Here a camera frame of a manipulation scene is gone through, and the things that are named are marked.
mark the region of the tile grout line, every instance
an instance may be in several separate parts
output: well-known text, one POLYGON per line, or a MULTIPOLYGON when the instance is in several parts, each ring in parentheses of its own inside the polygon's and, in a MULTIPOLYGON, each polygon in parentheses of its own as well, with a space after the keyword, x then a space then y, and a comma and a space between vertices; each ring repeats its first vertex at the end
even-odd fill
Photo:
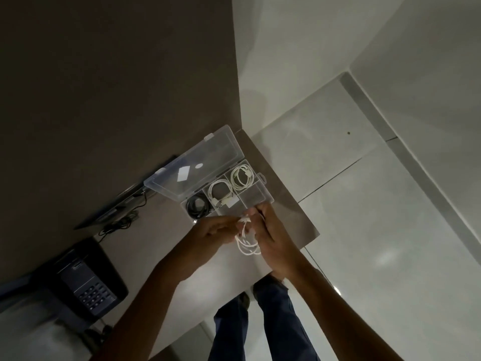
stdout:
POLYGON ((314 191, 312 191, 311 193, 307 194, 306 196, 304 196, 301 200, 299 200, 297 203, 300 204, 300 202, 302 200, 304 200, 305 198, 307 198, 308 196, 314 194, 317 190, 319 190, 321 187, 323 187, 324 185, 326 185, 328 182, 334 180, 337 176, 339 176, 341 173, 343 173, 345 170, 347 170, 349 167, 351 167, 352 165, 358 163, 360 160, 362 159, 359 158, 358 160, 356 160, 355 162, 351 163, 349 166, 347 166, 344 170, 340 171, 336 176, 334 176, 333 178, 330 178, 329 180, 327 180, 326 182, 324 182, 321 186, 319 186, 318 188, 316 188, 314 191))

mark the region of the coiled white cable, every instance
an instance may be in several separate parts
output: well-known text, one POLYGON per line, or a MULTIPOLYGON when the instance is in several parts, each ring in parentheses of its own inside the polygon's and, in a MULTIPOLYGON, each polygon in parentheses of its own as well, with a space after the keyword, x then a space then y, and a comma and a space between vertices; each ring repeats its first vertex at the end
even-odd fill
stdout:
POLYGON ((237 242, 237 247, 239 248, 239 251, 241 251, 244 255, 250 256, 250 255, 260 255, 261 254, 261 249, 259 248, 259 244, 256 241, 256 238, 252 235, 251 236, 251 241, 253 243, 250 243, 250 241, 247 240, 246 238, 246 233, 245 233, 245 226, 247 223, 250 223, 250 218, 249 217, 242 217, 239 219, 239 222, 244 223, 244 226, 242 228, 242 235, 239 237, 239 235, 236 235, 236 242, 237 242))
POLYGON ((219 202, 221 205, 223 205, 225 203, 225 200, 231 199, 232 197, 234 197, 234 191, 232 190, 232 185, 225 178, 221 178, 217 181, 214 181, 213 183, 210 184, 209 189, 207 190, 207 197, 209 198, 209 200, 214 206, 217 206, 219 202), (216 199, 212 196, 212 188, 221 182, 227 185, 227 188, 229 189, 229 193, 226 194, 222 199, 216 199))
POLYGON ((236 191, 244 190, 254 183, 254 171, 248 164, 240 164, 230 173, 230 181, 236 191), (243 183, 239 178, 240 171, 247 176, 247 182, 243 183))

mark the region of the leg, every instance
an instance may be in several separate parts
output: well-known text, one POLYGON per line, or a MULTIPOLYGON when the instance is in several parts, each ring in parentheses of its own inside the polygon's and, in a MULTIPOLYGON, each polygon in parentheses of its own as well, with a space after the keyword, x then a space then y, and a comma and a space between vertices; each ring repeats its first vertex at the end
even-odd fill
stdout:
POLYGON ((225 304, 215 314, 215 338, 209 361, 245 361, 244 343, 247 336, 249 297, 242 293, 225 304))
POLYGON ((294 312, 279 280, 267 275, 254 285, 254 295, 264 312, 264 330, 273 361, 319 361, 311 341, 294 312))

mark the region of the white wall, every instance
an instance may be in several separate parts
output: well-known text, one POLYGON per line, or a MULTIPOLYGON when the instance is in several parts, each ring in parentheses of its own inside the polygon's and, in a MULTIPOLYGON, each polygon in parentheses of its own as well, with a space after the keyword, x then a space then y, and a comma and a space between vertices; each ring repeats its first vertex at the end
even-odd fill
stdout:
POLYGON ((481 0, 406 0, 352 74, 481 238, 481 0))
POLYGON ((346 70, 402 1, 232 0, 247 134, 346 70))

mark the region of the hand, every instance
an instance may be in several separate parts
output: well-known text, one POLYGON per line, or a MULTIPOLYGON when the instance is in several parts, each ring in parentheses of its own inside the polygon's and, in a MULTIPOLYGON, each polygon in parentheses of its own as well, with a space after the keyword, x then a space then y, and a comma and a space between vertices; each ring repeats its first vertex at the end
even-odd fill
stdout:
POLYGON ((189 233, 161 261, 168 266, 173 281, 188 279, 207 263, 224 243, 232 242, 238 229, 238 217, 201 218, 189 233))
POLYGON ((262 257, 278 277, 285 276, 289 279, 297 267, 304 264, 305 257, 292 241, 271 204, 256 205, 248 209, 246 214, 251 219, 250 225, 246 228, 253 228, 256 231, 256 240, 262 257))

